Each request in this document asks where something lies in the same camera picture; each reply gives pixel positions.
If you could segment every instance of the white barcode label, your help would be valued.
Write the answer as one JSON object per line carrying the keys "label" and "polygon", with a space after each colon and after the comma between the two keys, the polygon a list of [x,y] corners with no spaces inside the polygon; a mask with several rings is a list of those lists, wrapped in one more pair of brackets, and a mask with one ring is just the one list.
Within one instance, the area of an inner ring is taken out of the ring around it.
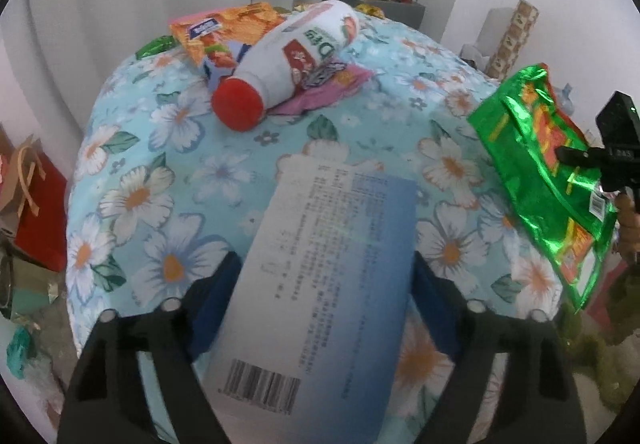
{"label": "white barcode label", "polygon": [[222,394],[264,410],[291,415],[300,379],[234,359]]}
{"label": "white barcode label", "polygon": [[591,192],[591,199],[589,200],[589,212],[601,222],[604,220],[606,205],[607,201],[599,196],[595,190]]}

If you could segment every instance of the green snack bag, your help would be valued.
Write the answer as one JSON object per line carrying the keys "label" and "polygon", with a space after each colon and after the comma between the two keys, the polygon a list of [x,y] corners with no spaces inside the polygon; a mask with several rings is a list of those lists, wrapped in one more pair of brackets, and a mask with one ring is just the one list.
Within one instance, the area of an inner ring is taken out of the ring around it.
{"label": "green snack bag", "polygon": [[560,164],[558,146],[586,150],[582,132],[556,107],[545,65],[507,79],[470,115],[514,209],[551,261],[576,310],[593,290],[616,223],[598,192],[600,170]]}

